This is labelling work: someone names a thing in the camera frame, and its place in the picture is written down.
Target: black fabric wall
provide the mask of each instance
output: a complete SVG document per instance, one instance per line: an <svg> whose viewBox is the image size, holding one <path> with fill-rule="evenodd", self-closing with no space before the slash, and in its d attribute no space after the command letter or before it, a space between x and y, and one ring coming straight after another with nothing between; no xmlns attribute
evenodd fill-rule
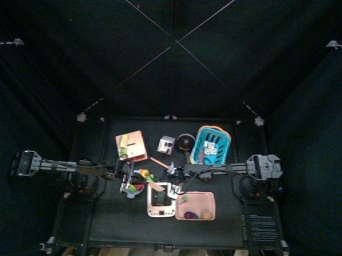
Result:
<svg viewBox="0 0 342 256"><path fill-rule="evenodd" d="M338 255L342 50L325 45L342 2L129 2L0 2L0 41L26 42L0 45L0 254L49 238L59 196L49 177L8 181L11 156L67 159L75 116L105 97L90 114L254 118L246 101L282 158L289 244Z"/></svg>
<svg viewBox="0 0 342 256"><path fill-rule="evenodd" d="M69 159L77 116L27 52L0 47L0 68L0 254L38 255L28 252L51 235L61 191L51 177L11 179L12 156L31 149Z"/></svg>
<svg viewBox="0 0 342 256"><path fill-rule="evenodd" d="M332 50L269 119L288 192L285 234L305 255L342 252L342 51Z"/></svg>

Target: table surface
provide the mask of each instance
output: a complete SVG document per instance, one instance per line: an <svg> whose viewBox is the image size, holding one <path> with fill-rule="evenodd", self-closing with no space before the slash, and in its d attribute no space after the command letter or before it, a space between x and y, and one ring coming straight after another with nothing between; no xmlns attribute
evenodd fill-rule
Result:
<svg viewBox="0 0 342 256"><path fill-rule="evenodd" d="M174 149L166 156L157 151L163 136L178 137L183 133L197 136L204 125L216 125L232 135L228 163L246 162L253 154L265 154L264 130L252 121L178 120L111 118L106 122L89 120L81 124L75 137L73 160L90 158L95 163L106 159L115 164L118 149L115 136L142 131L149 157L175 166L186 164L186 155ZM151 160L135 164L162 177L163 169ZM242 206L233 195L232 176L220 175L210 183L198 179L189 185L190 191L213 192L217 204L214 221L182 221L175 217L151 218L147 215L147 191L135 199L121 193L121 180L107 182L106 193L95 203L89 233L90 243L102 245L173 245L178 247L233 248L244 246Z"/></svg>

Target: yellow object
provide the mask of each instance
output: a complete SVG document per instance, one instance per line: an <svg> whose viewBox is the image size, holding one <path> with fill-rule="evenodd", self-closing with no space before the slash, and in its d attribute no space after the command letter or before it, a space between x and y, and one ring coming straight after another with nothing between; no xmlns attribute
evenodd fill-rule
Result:
<svg viewBox="0 0 342 256"><path fill-rule="evenodd" d="M142 174L142 176L145 178L147 178L150 176L150 171L147 169L139 169L139 173Z"/></svg>
<svg viewBox="0 0 342 256"><path fill-rule="evenodd" d="M213 213L210 211L205 211L201 215L201 218L205 220L212 220L213 219Z"/></svg>
<svg viewBox="0 0 342 256"><path fill-rule="evenodd" d="M125 156L127 155L127 140L129 140L129 134L125 134L121 140L121 152L119 152L123 159L127 158L127 156Z"/></svg>

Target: cable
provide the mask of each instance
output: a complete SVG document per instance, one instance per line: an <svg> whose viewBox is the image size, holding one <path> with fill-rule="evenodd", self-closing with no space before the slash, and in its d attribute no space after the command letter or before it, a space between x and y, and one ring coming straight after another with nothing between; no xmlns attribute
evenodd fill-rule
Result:
<svg viewBox="0 0 342 256"><path fill-rule="evenodd" d="M191 177L191 180L187 182L187 187L186 187L186 190L181 193L178 193L175 190L174 192L181 196L181 195L185 195L189 191L189 187L191 185L191 183L194 182L194 179L197 178L198 175L204 174L204 173L208 173L208 172L212 172L212 170L208 170L208 171L202 171L202 172L197 172L195 175Z"/></svg>
<svg viewBox="0 0 342 256"><path fill-rule="evenodd" d="M23 174L23 173L19 173L18 175L19 176L24 176L24 177L33 177L41 170L38 169L37 171L31 172L30 174Z"/></svg>
<svg viewBox="0 0 342 256"><path fill-rule="evenodd" d="M159 182L167 178L167 171L163 171L162 167L151 167L151 168L149 168L149 170L150 170L150 175L151 174L154 175L155 182ZM162 170L163 175L162 175L162 177L157 177L155 173L161 173L161 170Z"/></svg>
<svg viewBox="0 0 342 256"><path fill-rule="evenodd" d="M119 168L119 161L123 161L123 162L125 162L125 160L121 160L122 157L129 157L129 155L127 155L127 154L119 155L119 157L118 157L118 159L117 159L117 163L115 163L114 174L118 174L118 173L121 172L121 170L118 169L118 168Z"/></svg>
<svg viewBox="0 0 342 256"><path fill-rule="evenodd" d="M190 56L195 59L195 61L199 63L199 65L208 70L208 72L212 74L214 79L220 82L222 86L228 88L226 83L221 80L221 78L216 75L216 73L209 69L209 67L205 65L205 63L197 58L197 56L190 52L190 50L186 48L186 46L181 43L226 8L236 2L236 0L232 0L181 39L175 40L173 35L162 28L162 26L153 20L153 18L141 10L139 5L135 6L134 3L130 0L126 0L126 2L133 6L133 8L147 18L147 20L159 28L159 30L166 34L166 36L175 42L177 45L181 46L181 48L190 54ZM122 81L118 85L114 87L110 87L106 91L106 96L103 96L98 101L93 103L91 106L86 108L86 110L81 114L86 114L90 112L90 110L106 99L109 98L109 95L147 67L150 64L171 49L170 46L166 48L162 53L159 53L151 61L149 61L130 76L129 78ZM238 100L244 104L244 106L250 110L253 115L260 118L261 116L258 113L253 110L250 105L246 103L242 98L238 97Z"/></svg>

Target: plastic item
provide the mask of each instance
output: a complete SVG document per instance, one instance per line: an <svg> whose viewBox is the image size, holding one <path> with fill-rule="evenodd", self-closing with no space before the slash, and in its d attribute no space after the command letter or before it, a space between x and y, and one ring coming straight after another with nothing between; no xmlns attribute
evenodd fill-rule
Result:
<svg viewBox="0 0 342 256"><path fill-rule="evenodd" d="M187 192L187 200L177 199L177 219L187 221L212 221L216 219L216 198L212 192Z"/></svg>
<svg viewBox="0 0 342 256"><path fill-rule="evenodd" d="M202 126L190 155L193 164L225 164L232 143L230 134L218 126Z"/></svg>
<svg viewBox="0 0 342 256"><path fill-rule="evenodd" d="M141 174L141 171L134 170L134 174ZM123 183L122 192L125 192L127 194L127 198L134 199L135 196L138 196L143 192L145 188L146 188L145 184L137 184L137 185L129 184L127 185L126 183Z"/></svg>
<svg viewBox="0 0 342 256"><path fill-rule="evenodd" d="M177 200L167 196L173 184L170 182L157 184L165 188L165 191L147 187L147 214L153 218L173 217L177 212Z"/></svg>

